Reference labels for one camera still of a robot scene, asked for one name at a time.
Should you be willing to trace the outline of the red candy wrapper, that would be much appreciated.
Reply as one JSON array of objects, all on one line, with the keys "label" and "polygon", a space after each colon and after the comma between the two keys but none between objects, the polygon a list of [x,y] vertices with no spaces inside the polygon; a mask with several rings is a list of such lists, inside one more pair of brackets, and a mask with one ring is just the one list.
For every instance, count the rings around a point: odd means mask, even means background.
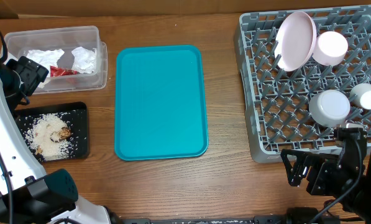
[{"label": "red candy wrapper", "polygon": [[50,76],[51,77],[61,77],[61,76],[67,76],[67,75],[76,75],[78,74],[75,70],[65,69],[65,68],[58,68],[51,66],[50,67]]}]

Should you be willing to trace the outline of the white paper napkin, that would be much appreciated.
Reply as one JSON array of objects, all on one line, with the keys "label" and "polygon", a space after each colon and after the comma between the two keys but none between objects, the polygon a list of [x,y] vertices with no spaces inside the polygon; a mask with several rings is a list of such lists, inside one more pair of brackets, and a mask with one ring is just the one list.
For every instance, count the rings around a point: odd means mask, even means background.
[{"label": "white paper napkin", "polygon": [[48,70],[48,75],[44,82],[39,84],[39,88],[44,88],[50,82],[51,71],[50,67],[57,67],[58,60],[65,52],[62,49],[56,50],[29,50],[26,57]]}]

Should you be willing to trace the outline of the grey bowl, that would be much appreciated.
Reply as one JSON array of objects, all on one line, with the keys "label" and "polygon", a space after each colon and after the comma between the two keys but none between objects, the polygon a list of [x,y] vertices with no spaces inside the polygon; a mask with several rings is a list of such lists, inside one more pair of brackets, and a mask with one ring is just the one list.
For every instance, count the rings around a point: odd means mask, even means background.
[{"label": "grey bowl", "polygon": [[309,112],[319,125],[332,128],[345,122],[350,102],[340,91],[326,90],[310,99]]}]

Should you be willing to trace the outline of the brown food scrap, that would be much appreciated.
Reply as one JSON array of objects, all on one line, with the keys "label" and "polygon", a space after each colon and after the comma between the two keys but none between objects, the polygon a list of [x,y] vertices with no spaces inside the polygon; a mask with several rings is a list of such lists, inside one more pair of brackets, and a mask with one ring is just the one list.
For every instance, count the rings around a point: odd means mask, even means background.
[{"label": "brown food scrap", "polygon": [[50,140],[52,142],[61,142],[61,141],[68,139],[71,135],[72,135],[72,132],[70,128],[62,127],[60,130],[54,131],[50,135]]}]

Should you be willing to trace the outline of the small white plate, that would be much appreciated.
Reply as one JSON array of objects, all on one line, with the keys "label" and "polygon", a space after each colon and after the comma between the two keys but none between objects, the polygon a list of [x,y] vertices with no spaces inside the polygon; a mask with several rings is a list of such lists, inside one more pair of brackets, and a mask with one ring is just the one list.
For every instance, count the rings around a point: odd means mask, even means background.
[{"label": "small white plate", "polygon": [[321,65],[335,66],[342,62],[348,47],[347,39],[342,34],[327,31],[317,38],[312,57]]}]

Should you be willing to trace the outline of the white paper cup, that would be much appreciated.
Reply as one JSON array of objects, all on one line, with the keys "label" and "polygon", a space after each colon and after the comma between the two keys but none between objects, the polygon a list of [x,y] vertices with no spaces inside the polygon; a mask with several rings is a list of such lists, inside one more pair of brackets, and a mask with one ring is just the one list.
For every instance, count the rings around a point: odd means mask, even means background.
[{"label": "white paper cup", "polygon": [[371,84],[361,83],[353,87],[350,91],[352,102],[365,109],[371,110]]}]

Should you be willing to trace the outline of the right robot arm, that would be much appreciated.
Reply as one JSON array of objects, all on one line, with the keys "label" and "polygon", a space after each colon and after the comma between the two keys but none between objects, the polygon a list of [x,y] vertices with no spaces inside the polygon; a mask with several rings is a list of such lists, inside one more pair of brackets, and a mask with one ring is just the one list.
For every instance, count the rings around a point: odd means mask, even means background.
[{"label": "right robot arm", "polygon": [[367,132],[360,125],[345,124],[334,129],[334,139],[342,147],[339,155],[281,151],[291,186],[297,187],[307,179],[310,195],[332,197],[322,210],[288,209],[287,223],[340,223],[341,218],[329,213],[337,204],[343,211],[356,214],[355,222],[371,223],[371,149],[367,148]]}]

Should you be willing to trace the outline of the large white plate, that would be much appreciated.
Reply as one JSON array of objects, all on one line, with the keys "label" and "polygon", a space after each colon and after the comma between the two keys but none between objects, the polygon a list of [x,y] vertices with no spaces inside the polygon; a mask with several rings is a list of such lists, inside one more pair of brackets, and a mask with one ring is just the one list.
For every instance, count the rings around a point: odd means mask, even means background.
[{"label": "large white plate", "polygon": [[282,22],[277,35],[274,56],[286,72],[302,67],[312,56],[316,44],[316,25],[303,11],[291,13]]}]

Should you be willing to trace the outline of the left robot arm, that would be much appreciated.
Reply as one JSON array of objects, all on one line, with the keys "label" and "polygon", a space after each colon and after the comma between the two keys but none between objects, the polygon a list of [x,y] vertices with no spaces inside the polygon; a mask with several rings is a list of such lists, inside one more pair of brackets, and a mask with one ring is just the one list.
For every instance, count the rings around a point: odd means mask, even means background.
[{"label": "left robot arm", "polygon": [[120,223],[105,206],[79,195],[65,169],[47,174],[14,120],[18,105],[45,81],[48,70],[26,57],[0,56],[0,223]]}]

